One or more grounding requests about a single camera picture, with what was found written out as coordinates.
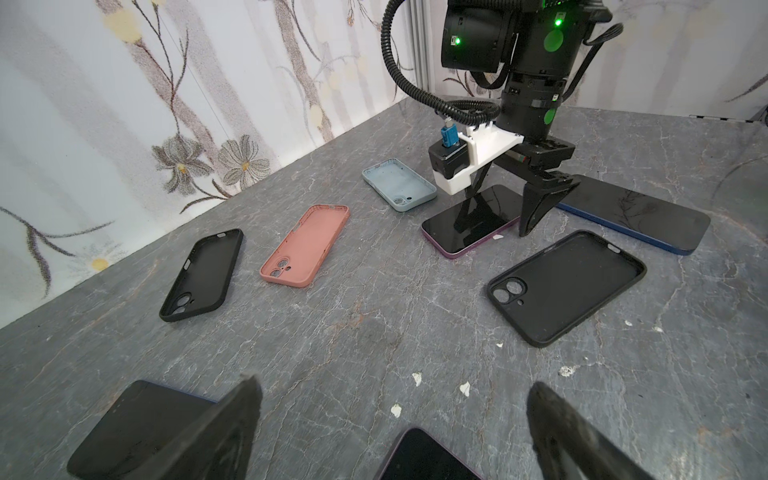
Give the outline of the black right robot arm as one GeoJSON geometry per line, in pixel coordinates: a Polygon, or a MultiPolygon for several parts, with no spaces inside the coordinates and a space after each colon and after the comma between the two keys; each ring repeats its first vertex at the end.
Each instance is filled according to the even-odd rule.
{"type": "Polygon", "coordinates": [[[572,143],[551,135],[558,108],[602,45],[623,31],[601,1],[451,1],[441,46],[443,67],[466,70],[478,86],[501,92],[496,127],[523,140],[495,158],[525,180],[519,233],[541,219],[578,184],[559,172],[572,143]],[[599,36],[599,24],[611,24],[599,36]]]}

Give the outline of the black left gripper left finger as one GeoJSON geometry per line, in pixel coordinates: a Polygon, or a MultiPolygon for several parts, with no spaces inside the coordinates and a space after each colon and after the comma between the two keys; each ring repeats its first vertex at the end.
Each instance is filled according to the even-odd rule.
{"type": "Polygon", "coordinates": [[[263,393],[244,377],[129,479],[243,479],[260,418],[263,393]]]}

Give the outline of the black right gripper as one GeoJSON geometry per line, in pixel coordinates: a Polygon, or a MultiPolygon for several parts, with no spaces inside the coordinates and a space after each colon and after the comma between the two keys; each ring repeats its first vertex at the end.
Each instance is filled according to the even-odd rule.
{"type": "MultiPolygon", "coordinates": [[[[536,142],[523,141],[494,160],[498,167],[526,180],[519,221],[520,237],[529,235],[543,217],[579,185],[575,176],[558,171],[563,161],[572,158],[574,151],[574,144],[548,136],[536,142]]],[[[465,190],[466,199],[458,215],[460,231],[468,229],[472,200],[480,191],[491,166],[487,163],[478,170],[470,187],[465,190]]]]}

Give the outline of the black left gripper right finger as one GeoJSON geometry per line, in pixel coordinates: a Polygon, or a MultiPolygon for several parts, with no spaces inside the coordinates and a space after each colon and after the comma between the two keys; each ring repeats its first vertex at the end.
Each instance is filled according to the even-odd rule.
{"type": "Polygon", "coordinates": [[[526,413],[545,479],[651,477],[545,383],[529,390],[526,413]]]}

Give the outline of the light blue phone case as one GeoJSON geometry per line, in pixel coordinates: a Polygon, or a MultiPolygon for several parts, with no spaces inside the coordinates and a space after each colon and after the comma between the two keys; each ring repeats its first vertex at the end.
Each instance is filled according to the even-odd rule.
{"type": "Polygon", "coordinates": [[[437,187],[392,158],[362,171],[362,177],[395,211],[403,213],[437,197],[437,187]]]}

